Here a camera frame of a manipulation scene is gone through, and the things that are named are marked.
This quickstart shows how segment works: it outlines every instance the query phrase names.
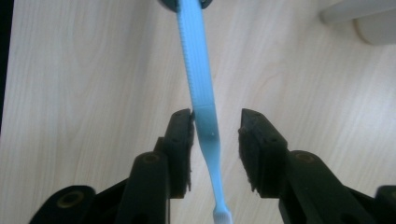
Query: toothbrush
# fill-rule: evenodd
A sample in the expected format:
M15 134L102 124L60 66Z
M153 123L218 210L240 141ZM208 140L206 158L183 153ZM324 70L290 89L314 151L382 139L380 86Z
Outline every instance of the toothbrush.
M219 126L200 0L178 0L177 20L198 140L215 196L213 219L215 224L232 224L221 184Z

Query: blue toothbrush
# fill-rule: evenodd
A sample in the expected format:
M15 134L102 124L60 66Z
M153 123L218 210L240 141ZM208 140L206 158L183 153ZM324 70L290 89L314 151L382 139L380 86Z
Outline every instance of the blue toothbrush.
M232 224L220 175L220 140L200 0L178 0L177 20L198 140L212 181L215 224Z

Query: wood grain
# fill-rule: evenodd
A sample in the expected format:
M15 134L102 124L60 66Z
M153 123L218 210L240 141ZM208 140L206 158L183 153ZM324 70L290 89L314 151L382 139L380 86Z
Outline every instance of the wood grain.
M290 150L319 155L347 186L395 184L396 47L323 25L331 1L214 1L206 35L235 223L281 223L238 156L241 109L262 112ZM171 114L191 107L176 15L157 1L15 1L0 145L0 223L27 223L55 191L127 177ZM172 223L212 223L197 141L192 191Z

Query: wooden table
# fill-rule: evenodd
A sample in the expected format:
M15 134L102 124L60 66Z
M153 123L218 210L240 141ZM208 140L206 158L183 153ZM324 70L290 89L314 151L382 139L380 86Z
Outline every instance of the wooden table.
M324 25L336 1L214 1L205 10L226 201L235 223L281 223L238 156L242 108L262 112L290 150L319 155L373 196L396 183L396 47ZM55 191L100 192L154 148L171 114L191 107L176 15L157 1L16 0L0 145L0 223L27 223ZM192 191L172 223L212 223L198 142Z

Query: tabletop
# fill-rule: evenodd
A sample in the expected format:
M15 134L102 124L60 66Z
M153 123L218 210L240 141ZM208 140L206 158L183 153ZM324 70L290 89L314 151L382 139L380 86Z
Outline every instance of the tabletop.
M234 223L282 223L252 192L238 154L241 109L263 113L290 150L320 156L343 184L396 183L396 47L353 23L326 25L333 0L214 1L204 11ZM100 192L191 108L176 14L158 1L15 0L0 143L0 223L27 223L59 189ZM171 223L213 223L197 139L191 192Z

